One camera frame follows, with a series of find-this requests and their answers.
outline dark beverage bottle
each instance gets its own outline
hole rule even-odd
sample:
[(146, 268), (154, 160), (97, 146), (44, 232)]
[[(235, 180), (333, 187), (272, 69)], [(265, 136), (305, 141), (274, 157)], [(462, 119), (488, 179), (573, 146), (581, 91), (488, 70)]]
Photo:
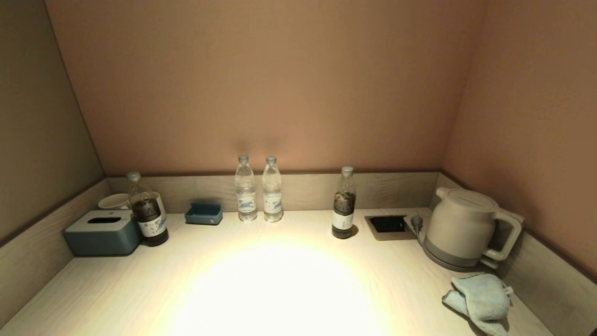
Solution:
[(149, 187), (139, 183), (139, 172), (127, 173), (127, 179), (133, 184), (128, 193), (128, 202), (141, 228), (145, 245), (157, 246), (165, 243), (169, 237), (168, 229), (156, 195)]
[(355, 212), (356, 201), (356, 188), (352, 172), (352, 167), (342, 167), (342, 176), (334, 195), (332, 234), (340, 239), (346, 239), (352, 234), (352, 216)]

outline kettle lid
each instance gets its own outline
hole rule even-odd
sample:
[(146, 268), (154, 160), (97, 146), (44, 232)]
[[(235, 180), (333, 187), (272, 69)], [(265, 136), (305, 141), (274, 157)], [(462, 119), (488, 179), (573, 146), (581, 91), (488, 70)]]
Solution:
[(450, 190), (446, 197), (456, 204), (477, 211), (495, 211), (498, 208), (496, 201), (470, 190)]

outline light wood surface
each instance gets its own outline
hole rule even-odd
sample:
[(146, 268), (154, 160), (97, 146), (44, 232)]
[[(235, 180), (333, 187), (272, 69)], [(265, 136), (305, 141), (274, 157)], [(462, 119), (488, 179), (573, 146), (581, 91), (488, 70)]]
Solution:
[[(356, 207), (381, 209), (427, 207), (438, 173), (363, 173), (355, 174)], [(327, 210), (340, 174), (282, 175), (284, 210)], [(108, 178), (113, 193), (126, 193), (125, 178)], [(143, 181), (159, 192), (166, 211), (186, 212), (193, 201), (214, 201), (224, 211), (236, 211), (234, 176), (146, 177)], [(263, 210), (261, 176), (255, 176), (257, 208)]]
[(72, 260), (62, 229), (109, 194), (102, 180), (0, 248), (0, 328)]
[[(435, 188), (462, 189), (440, 173)], [(433, 196), (431, 208), (439, 203)], [(500, 227), (497, 235), (507, 235)], [(495, 237), (494, 241), (504, 241)], [(496, 271), (524, 303), (558, 336), (586, 336), (597, 328), (597, 285), (523, 231)]]
[[(456, 273), (415, 240), (378, 242), (364, 216), (430, 210), (357, 210), (358, 232), (331, 234), (332, 212), (290, 211), (277, 223), (218, 226), (168, 216), (170, 239), (120, 258), (75, 258), (1, 336), (481, 335), (444, 307)], [(550, 335), (511, 296), (510, 336)]]

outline bottle label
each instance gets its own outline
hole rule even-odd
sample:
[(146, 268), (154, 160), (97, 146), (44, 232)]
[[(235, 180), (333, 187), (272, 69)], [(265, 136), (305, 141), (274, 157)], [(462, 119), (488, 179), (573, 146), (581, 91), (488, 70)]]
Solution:
[(267, 213), (282, 211), (282, 194), (264, 194), (263, 211)]
[(166, 220), (160, 215), (153, 221), (139, 222), (139, 227), (145, 237), (153, 237), (166, 231), (165, 223)]
[(255, 193), (242, 195), (237, 194), (236, 198), (238, 199), (238, 210), (240, 212), (252, 212), (257, 208), (257, 203), (255, 202)]
[(347, 230), (352, 228), (352, 217), (354, 216), (353, 213), (351, 213), (348, 216), (343, 216), (340, 215), (337, 212), (334, 212), (334, 219), (332, 220), (332, 225), (340, 230)]

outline water bottle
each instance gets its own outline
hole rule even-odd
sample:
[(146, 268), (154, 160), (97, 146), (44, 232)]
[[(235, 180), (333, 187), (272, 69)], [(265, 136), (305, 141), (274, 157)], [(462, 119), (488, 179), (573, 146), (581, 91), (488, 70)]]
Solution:
[(334, 195), (332, 234), (340, 239), (346, 239), (352, 234), (352, 216), (355, 212), (356, 201), (356, 188), (352, 173), (352, 167), (342, 167), (342, 176)]
[(282, 219), (282, 176), (276, 165), (277, 159), (270, 155), (265, 159), (263, 171), (263, 218), (268, 222)]
[(255, 201), (255, 176), (249, 166), (248, 155), (238, 156), (234, 181), (238, 199), (238, 218), (243, 222), (250, 222), (257, 218), (257, 203)]
[(169, 236), (165, 214), (159, 209), (156, 194), (151, 188), (139, 182), (141, 179), (139, 172), (127, 173), (126, 177), (132, 183), (128, 201), (141, 228), (145, 245), (162, 245)]

